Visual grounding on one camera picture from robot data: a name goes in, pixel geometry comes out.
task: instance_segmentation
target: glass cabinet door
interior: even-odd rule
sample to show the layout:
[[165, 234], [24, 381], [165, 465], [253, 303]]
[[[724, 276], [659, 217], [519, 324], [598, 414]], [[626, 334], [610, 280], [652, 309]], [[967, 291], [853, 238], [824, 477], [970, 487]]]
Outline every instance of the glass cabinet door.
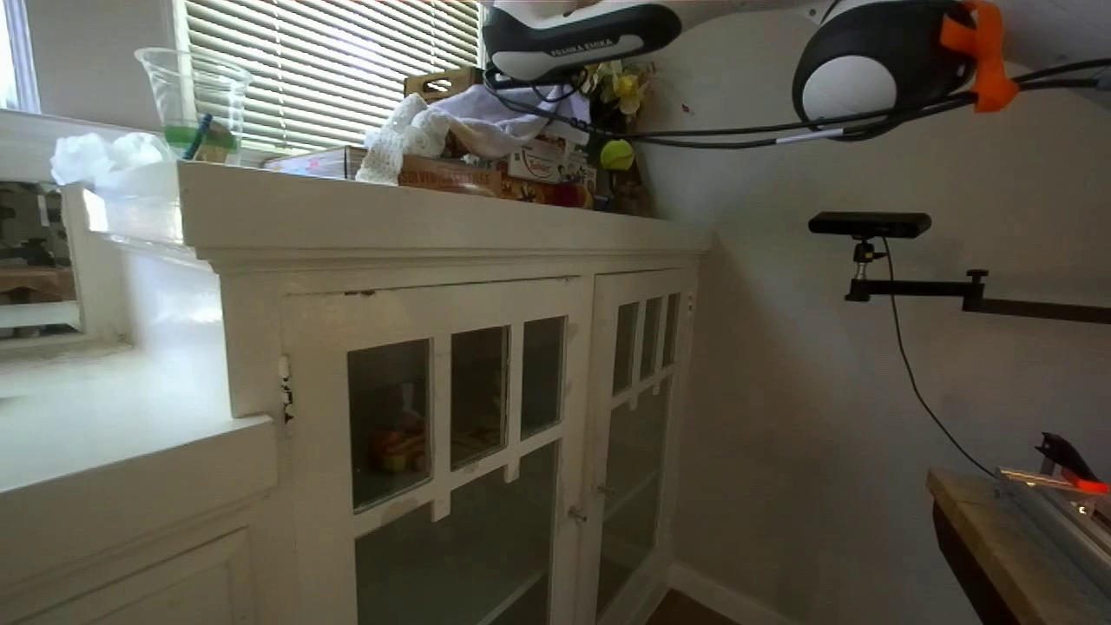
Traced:
[[594, 416], [604, 445], [589, 477], [602, 500], [598, 563], [587, 576], [594, 618], [604, 618], [659, 552], [681, 287], [677, 275], [604, 276], [598, 297], [594, 352], [604, 359], [594, 360], [610, 376], [594, 389], [594, 406], [604, 411]]
[[344, 397], [298, 414], [344, 442], [329, 477], [346, 494], [338, 526], [358, 621], [548, 621], [556, 548], [573, 548], [556, 544], [566, 397], [579, 393], [571, 306], [571, 280], [316, 303], [308, 319], [329, 326], [319, 339], [338, 364], [308, 384]]

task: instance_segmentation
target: glass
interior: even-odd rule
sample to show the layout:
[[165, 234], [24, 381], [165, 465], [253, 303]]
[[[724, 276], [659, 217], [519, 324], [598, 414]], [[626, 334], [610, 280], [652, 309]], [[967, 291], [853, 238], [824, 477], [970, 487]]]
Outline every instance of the glass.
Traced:
[[346, 355], [354, 508], [429, 479], [429, 370], [429, 339]]
[[226, 163], [240, 148], [246, 65], [177, 48], [138, 48], [165, 134], [180, 159]]
[[564, 406], [564, 319], [525, 324], [521, 433], [560, 425]]
[[658, 544], [659, 467], [672, 381], [610, 414], [604, 526], [598, 570], [598, 613], [620, 598], [629, 576]]
[[510, 331], [452, 335], [452, 467], [506, 445]]
[[665, 303], [650, 297], [645, 326], [643, 326], [643, 352], [640, 352], [640, 377], [650, 377], [658, 370], [659, 309], [665, 309]]
[[633, 384], [636, 312], [636, 303], [620, 309], [614, 393]]
[[454, 490], [444, 522], [424, 508], [358, 538], [358, 621], [548, 621], [556, 459], [548, 445], [519, 484], [492, 472]]
[[681, 295], [666, 297], [666, 326], [665, 326], [665, 369], [674, 364], [674, 334], [681, 326]]
[[79, 334], [62, 193], [0, 180], [0, 339]]

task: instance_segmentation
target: window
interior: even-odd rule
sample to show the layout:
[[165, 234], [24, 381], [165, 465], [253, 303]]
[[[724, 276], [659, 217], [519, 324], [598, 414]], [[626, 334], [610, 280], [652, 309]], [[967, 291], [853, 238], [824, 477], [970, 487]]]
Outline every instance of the window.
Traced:
[[408, 76], [479, 63], [479, 0], [183, 0], [177, 24], [188, 48], [250, 68], [242, 137], [270, 148], [363, 141]]
[[0, 0], [0, 109], [39, 112], [24, 0]]

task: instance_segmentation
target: white circular device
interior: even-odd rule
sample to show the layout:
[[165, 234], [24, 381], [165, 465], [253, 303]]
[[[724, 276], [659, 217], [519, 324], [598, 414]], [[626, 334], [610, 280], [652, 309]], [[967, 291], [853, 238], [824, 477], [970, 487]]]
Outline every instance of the white circular device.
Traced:
[[868, 56], [836, 56], [802, 76], [802, 115], [814, 121], [894, 112], [898, 100], [890, 65]]

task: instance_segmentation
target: baseboard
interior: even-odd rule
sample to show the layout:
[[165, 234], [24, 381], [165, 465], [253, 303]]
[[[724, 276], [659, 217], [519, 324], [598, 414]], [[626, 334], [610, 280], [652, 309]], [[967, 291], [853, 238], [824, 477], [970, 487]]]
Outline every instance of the baseboard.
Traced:
[[690, 570], [690, 565], [672, 565], [666, 583], [681, 595], [689, 595], [690, 599], [719, 612], [728, 621], [743, 621], [743, 625], [800, 625], [779, 612], [770, 612], [769, 603], [738, 595], [732, 585]]

